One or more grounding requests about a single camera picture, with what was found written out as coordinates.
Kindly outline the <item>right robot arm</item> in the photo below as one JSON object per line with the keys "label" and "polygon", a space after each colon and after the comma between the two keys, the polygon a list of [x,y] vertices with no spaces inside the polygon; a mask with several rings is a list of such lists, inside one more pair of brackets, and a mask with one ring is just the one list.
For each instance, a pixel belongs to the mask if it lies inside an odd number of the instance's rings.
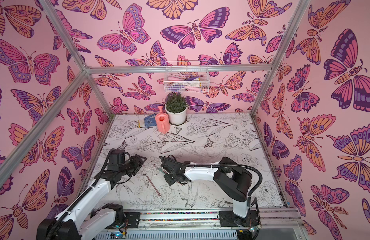
{"label": "right robot arm", "polygon": [[178,162],[170,155],[160,156],[161,168],[165,181],[171,186],[174,183],[189,184],[194,181],[209,181],[216,183],[233,203],[233,221],[240,227],[251,223],[259,223],[260,217],[250,213],[252,206],[258,211],[257,200],[252,200],[253,193],[260,187],[263,176],[261,172],[251,166],[237,164],[228,157],[213,164],[195,164],[192,162]]}

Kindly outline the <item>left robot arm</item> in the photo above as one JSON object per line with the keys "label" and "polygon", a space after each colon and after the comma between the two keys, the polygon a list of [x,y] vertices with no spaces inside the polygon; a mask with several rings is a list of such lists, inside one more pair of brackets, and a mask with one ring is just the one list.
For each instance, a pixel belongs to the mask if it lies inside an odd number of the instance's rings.
{"label": "left robot arm", "polygon": [[124,176],[135,176],[146,161],[146,157],[132,156],[124,150],[111,149],[88,188],[53,219],[43,220],[38,226],[36,238],[92,240],[107,227],[125,227],[126,215],[123,206],[119,204],[105,204],[92,218],[88,216],[100,200],[123,183]]}

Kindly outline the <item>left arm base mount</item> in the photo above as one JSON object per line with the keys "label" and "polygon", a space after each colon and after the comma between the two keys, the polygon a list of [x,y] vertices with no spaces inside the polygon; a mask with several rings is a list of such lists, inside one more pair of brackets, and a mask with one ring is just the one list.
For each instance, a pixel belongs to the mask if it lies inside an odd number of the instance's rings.
{"label": "left arm base mount", "polygon": [[105,204],[101,210],[113,210],[116,213],[115,221],[106,229],[136,229],[140,222],[140,212],[126,212],[122,205]]}

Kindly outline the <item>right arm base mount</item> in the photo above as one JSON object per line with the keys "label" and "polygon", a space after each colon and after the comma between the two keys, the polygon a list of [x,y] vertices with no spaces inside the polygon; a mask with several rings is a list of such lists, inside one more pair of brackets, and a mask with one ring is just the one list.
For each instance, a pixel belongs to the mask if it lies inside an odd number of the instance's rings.
{"label": "right arm base mount", "polygon": [[221,227],[251,228],[260,225],[260,218],[256,211],[248,211],[245,218],[235,215],[233,211],[220,211],[218,219]]}

